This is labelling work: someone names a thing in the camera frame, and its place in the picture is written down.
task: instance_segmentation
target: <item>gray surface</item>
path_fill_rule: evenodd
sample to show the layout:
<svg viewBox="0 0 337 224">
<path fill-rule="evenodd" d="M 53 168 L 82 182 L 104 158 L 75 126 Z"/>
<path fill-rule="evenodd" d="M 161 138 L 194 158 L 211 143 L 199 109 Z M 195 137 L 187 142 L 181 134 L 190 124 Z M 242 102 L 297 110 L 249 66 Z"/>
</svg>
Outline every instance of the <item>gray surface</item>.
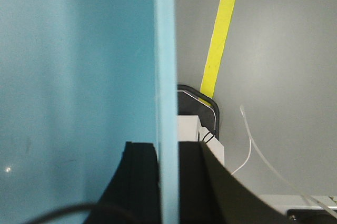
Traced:
<svg viewBox="0 0 337 224">
<path fill-rule="evenodd" d="M 219 0 L 176 0 L 178 81 L 200 88 Z"/>
<path fill-rule="evenodd" d="M 193 5 L 198 20 L 211 25 L 201 28 L 196 20 L 182 22 L 188 17 L 179 15 L 190 6 L 180 1 L 178 38 L 193 35 L 184 37 L 184 44 L 177 41 L 179 81 L 198 88 L 203 74 L 199 61 L 204 64 L 206 58 L 196 58 L 186 44 L 208 50 L 209 15 L 214 18 L 218 2 Z M 280 173 L 309 194 L 336 194 L 336 20 L 337 0 L 236 0 L 214 96 L 222 113 L 220 137 L 229 170 L 248 151 L 239 111 L 243 104 L 253 137 Z M 256 194 L 294 193 L 255 151 L 236 175 Z"/>
</svg>

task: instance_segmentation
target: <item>black wire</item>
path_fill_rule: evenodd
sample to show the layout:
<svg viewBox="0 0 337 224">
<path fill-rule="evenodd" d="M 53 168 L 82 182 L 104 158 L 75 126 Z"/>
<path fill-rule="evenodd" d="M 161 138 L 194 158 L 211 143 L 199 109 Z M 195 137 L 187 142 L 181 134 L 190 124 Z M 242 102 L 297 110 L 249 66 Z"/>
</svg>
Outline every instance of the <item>black wire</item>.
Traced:
<svg viewBox="0 0 337 224">
<path fill-rule="evenodd" d="M 39 217 L 36 217 L 32 220 L 24 222 L 23 224 L 42 224 L 54 220 L 56 218 L 62 217 L 64 215 L 90 210 L 104 212 L 108 215 L 118 215 L 123 219 L 125 219 L 127 223 L 140 224 L 140 221 L 138 221 L 130 212 L 121 207 L 106 204 L 95 204 L 95 203 L 82 203 L 78 205 L 59 208 L 51 212 L 48 212 L 44 215 L 41 215 Z"/>
<path fill-rule="evenodd" d="M 204 136 L 204 138 L 202 138 L 202 140 L 201 141 L 204 141 L 205 140 L 205 138 L 209 135 L 209 134 L 211 134 L 211 132 L 210 131 L 208 131 L 208 133 Z"/>
<path fill-rule="evenodd" d="M 208 139 L 206 143 L 208 143 L 210 140 L 212 140 L 214 136 L 215 136 L 215 134 L 213 134 L 212 137 L 210 139 Z"/>
</svg>

